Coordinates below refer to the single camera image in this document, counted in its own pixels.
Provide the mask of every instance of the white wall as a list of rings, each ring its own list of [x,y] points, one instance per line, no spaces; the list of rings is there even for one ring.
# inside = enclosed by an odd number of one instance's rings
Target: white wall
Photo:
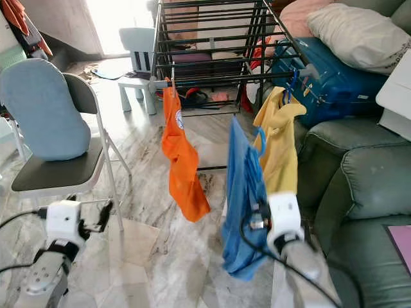
[[[20,0],[43,33],[88,54],[101,54],[86,0]]]

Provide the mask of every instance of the yellow cloth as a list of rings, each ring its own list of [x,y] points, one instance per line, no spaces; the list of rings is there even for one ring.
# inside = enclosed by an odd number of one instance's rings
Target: yellow cloth
[[[260,158],[267,193],[297,193],[297,152],[294,140],[294,117],[306,113],[306,107],[294,97],[283,105],[282,87],[275,87],[265,100],[254,126],[261,126],[267,138],[265,154]],[[261,149],[260,137],[254,142]]]

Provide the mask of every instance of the blue clothespin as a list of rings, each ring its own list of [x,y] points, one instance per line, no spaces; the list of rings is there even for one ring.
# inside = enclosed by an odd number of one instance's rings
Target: blue clothespin
[[[285,93],[283,95],[283,105],[285,105],[285,97],[287,96],[287,103],[291,103],[291,90],[294,88],[295,83],[297,82],[297,77],[298,77],[298,71],[294,68],[293,70],[293,79],[291,81],[291,84],[285,89]]]

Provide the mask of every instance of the chair seat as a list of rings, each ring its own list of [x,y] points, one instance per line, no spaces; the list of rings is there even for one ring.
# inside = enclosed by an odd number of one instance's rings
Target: chair seat
[[[86,153],[71,160],[46,162],[32,155],[15,177],[12,190],[55,190],[59,187],[78,187],[86,184],[98,167],[102,149],[101,139],[96,137],[91,139]]]

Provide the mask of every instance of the blue cushion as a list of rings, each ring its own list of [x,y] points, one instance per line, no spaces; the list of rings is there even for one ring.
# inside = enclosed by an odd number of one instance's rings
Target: blue cushion
[[[36,157],[69,160],[88,150],[90,129],[53,64],[28,59],[3,70],[0,101],[19,123],[24,141]]]

